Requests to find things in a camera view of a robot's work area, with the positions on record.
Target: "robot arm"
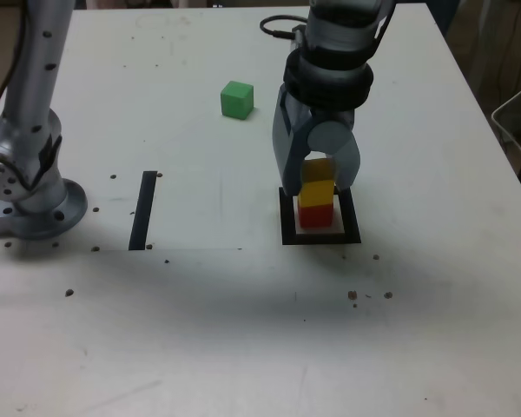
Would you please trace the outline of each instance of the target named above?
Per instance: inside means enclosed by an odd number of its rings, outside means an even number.
[[[0,117],[0,236],[59,235],[87,208],[82,188],[58,170],[62,126],[50,109],[74,6],[75,0],[22,1]]]
[[[360,166],[354,110],[368,97],[373,72],[366,61],[394,8],[395,0],[311,2],[307,26],[295,31],[274,114],[274,153],[287,195],[299,194],[301,166],[311,151],[333,159],[339,190],[353,184]]]

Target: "yellow cube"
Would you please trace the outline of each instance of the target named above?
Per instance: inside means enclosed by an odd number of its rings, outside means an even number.
[[[304,182],[298,198],[303,208],[333,204],[333,180]]]
[[[303,161],[301,180],[303,183],[333,180],[333,161],[329,158]]]
[[[333,204],[333,161],[331,159],[304,161],[301,179],[303,186],[298,197],[301,207]]]

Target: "green cube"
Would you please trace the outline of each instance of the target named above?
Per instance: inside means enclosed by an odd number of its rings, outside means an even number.
[[[230,81],[220,93],[222,114],[245,120],[253,110],[253,86]]]

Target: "white cable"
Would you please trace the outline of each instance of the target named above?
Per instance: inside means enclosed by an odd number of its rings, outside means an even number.
[[[511,103],[513,100],[515,100],[516,98],[518,98],[519,96],[521,96],[521,90],[515,95],[513,96],[512,98],[510,98],[507,102],[505,102],[504,104],[502,104],[500,107],[498,107],[497,109],[495,109],[494,111],[492,111],[492,116],[491,116],[491,119],[492,121],[494,122],[494,124],[496,126],[499,127],[500,130],[502,130],[506,135],[507,137],[509,137],[513,143],[515,144],[515,146],[517,146],[517,148],[519,149],[519,151],[521,152],[521,145],[519,144],[518,141],[515,140],[515,137],[513,137],[513,135],[508,132],[504,126],[502,126],[498,120],[496,120],[496,114],[502,110],[505,106],[507,106],[509,103]]]

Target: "white table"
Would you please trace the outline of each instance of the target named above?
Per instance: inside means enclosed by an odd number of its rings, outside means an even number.
[[[53,109],[89,212],[0,241],[0,417],[521,416],[521,187],[430,13],[399,6],[371,60],[346,247],[280,244],[280,13],[307,9],[74,15]]]

